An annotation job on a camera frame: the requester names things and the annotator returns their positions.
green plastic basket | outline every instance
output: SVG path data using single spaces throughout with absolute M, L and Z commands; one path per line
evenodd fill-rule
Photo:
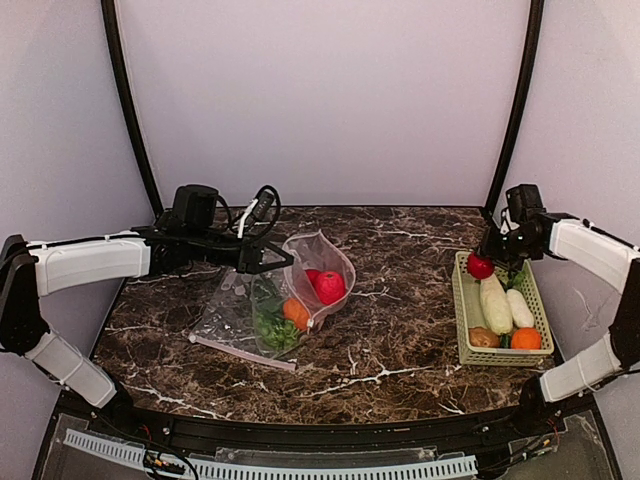
M 457 252 L 453 270 L 453 299 L 458 327 L 458 351 L 464 365 L 503 365 L 509 367 L 534 367 L 553 353 L 553 339 L 547 315 L 544 313 L 538 286 L 533 278 L 531 262 L 524 263 L 525 278 L 520 285 L 527 306 L 535 318 L 535 328 L 542 337 L 540 350 L 514 350 L 511 348 L 474 347 L 469 343 L 469 329 L 487 328 L 480 306 L 480 283 L 467 272 L 467 258 L 471 252 Z M 496 268 L 496 275 L 506 280 L 507 272 Z

brown marble surface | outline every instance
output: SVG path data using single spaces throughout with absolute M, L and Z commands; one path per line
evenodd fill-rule
M 287 372 L 191 344 L 221 278 L 131 281 L 96 349 L 96 362 L 136 405 L 207 418 L 269 423 L 379 423 L 513 405 L 524 368 L 460 366 L 451 291 L 455 252 L 474 247 L 474 208 L 283 209 L 281 236 L 322 229 L 357 270 L 347 306 L 295 351 Z

white wall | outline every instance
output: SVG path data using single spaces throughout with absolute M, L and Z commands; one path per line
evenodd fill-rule
M 108 233 L 151 212 L 122 119 L 98 0 L 0 1 L 0 239 Z M 63 291 L 42 312 L 88 352 L 117 283 Z M 0 356 L 0 477 L 31 478 L 58 390 Z
M 546 207 L 640 244 L 640 4 L 547 2 L 535 72 L 507 186 L 537 183 Z M 601 337 L 619 295 L 574 265 L 535 266 L 565 355 Z M 596 319 L 588 313 L 579 290 Z M 594 324 L 593 328 L 585 325 Z M 597 395 L 624 478 L 640 478 L 640 378 Z
M 118 3 L 166 204 L 484 204 L 528 0 Z

white radish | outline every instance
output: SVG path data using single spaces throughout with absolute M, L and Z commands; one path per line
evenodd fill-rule
M 522 293 L 514 288 L 507 290 L 507 301 L 511 307 L 513 323 L 516 324 L 516 327 L 532 328 L 536 321 Z
M 513 330 L 511 307 L 507 301 L 502 284 L 494 273 L 480 280 L 480 305 L 487 321 L 487 326 L 496 335 L 504 335 Z

black pole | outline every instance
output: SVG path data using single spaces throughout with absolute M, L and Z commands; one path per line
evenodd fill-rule
M 531 84 L 531 75 L 533 73 L 533 65 L 536 59 L 536 51 L 538 50 L 538 39 L 540 38 L 540 25 L 542 24 L 542 10 L 544 0 L 531 0 L 529 9 L 529 24 L 527 25 L 527 35 L 524 41 L 524 51 L 522 53 L 522 62 L 520 63 L 520 74 L 518 75 L 518 83 L 516 85 L 516 93 L 511 106 L 511 115 L 507 124 L 507 131 L 502 143 L 502 150 L 498 158 L 498 165 L 493 174 L 491 189 L 484 205 L 484 214 L 487 218 L 492 217 L 507 178 L 511 156 L 518 138 L 520 123 L 522 122 L 522 114 L 527 103 L 527 94 L 529 93 L 529 85 Z
M 116 79 L 120 105 L 122 106 L 122 113 L 124 114 L 124 120 L 127 124 L 127 130 L 129 131 L 131 146 L 133 147 L 138 170 L 142 177 L 142 183 L 147 192 L 147 197 L 149 197 L 149 203 L 151 203 L 151 208 L 153 208 L 153 213 L 157 218 L 162 214 L 164 208 L 162 206 L 162 200 L 160 199 L 160 193 L 158 192 L 158 186 L 153 178 L 149 157 L 144 148 L 140 124 L 136 116 L 131 89 L 129 88 L 129 78 L 124 63 L 124 54 L 122 52 L 122 43 L 120 42 L 118 17 L 114 0 L 102 0 L 102 18 L 104 19 L 104 29 L 109 46 L 109 55 L 111 56 L 113 75 Z

